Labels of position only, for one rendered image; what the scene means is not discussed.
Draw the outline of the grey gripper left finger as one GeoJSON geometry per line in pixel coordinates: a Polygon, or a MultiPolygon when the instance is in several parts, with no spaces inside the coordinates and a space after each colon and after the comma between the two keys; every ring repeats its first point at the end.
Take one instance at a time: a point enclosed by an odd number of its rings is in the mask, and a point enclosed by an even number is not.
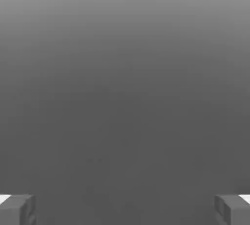
{"type": "Polygon", "coordinates": [[[36,196],[0,194],[0,225],[37,225],[36,196]]]}

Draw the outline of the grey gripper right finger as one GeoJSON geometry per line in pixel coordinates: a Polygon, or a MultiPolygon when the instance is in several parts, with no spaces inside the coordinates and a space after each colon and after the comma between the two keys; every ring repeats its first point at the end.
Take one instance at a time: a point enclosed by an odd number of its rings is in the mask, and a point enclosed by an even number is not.
{"type": "Polygon", "coordinates": [[[218,225],[250,225],[250,194],[215,195],[218,225]]]}

